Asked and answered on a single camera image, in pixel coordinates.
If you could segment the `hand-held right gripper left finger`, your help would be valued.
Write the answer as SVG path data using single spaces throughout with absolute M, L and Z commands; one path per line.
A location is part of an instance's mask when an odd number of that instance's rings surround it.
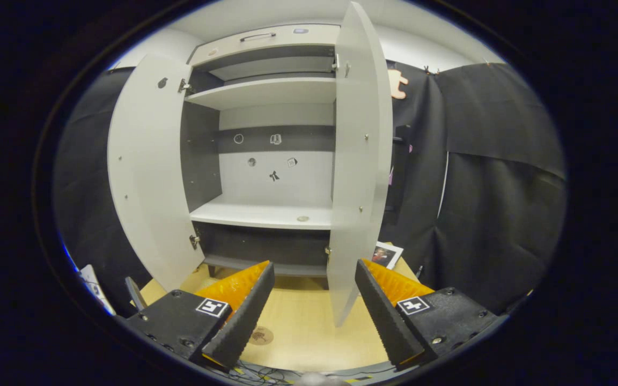
M 127 325 L 187 361 L 230 370 L 274 284 L 274 264 L 260 262 L 196 293 L 175 289 L 128 317 Z

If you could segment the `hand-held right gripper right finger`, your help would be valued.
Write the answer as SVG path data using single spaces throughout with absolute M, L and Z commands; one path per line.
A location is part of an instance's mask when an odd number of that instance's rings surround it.
M 508 318 L 454 287 L 432 290 L 372 261 L 357 262 L 356 285 L 397 370 L 451 359 Z

